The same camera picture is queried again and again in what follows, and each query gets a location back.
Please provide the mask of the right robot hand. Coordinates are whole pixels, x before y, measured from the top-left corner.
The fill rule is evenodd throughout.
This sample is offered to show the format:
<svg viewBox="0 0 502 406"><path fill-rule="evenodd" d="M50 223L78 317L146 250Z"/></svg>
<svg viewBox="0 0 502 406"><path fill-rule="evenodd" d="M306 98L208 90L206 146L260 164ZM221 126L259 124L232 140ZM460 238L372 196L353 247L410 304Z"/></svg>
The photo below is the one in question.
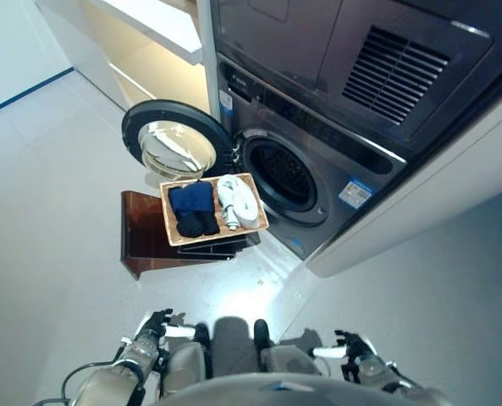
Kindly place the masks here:
<svg viewBox="0 0 502 406"><path fill-rule="evenodd" d="M308 353L312 357L325 359L354 359L366 354L375 354L376 350L369 340L355 332L335 329L336 345L333 347L314 347Z"/></svg>

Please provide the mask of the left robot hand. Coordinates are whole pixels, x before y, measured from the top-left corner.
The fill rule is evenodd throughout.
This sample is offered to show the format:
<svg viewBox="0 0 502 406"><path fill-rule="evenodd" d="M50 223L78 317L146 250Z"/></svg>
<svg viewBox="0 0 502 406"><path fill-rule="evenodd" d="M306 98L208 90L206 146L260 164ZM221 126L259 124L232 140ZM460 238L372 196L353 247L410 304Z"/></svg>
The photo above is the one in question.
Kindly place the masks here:
<svg viewBox="0 0 502 406"><path fill-rule="evenodd" d="M193 326L179 326L171 322L174 310L167 308L147 312L138 326L135 337L142 335L153 335L160 339L168 338L193 338L196 334L196 329Z"/></svg>

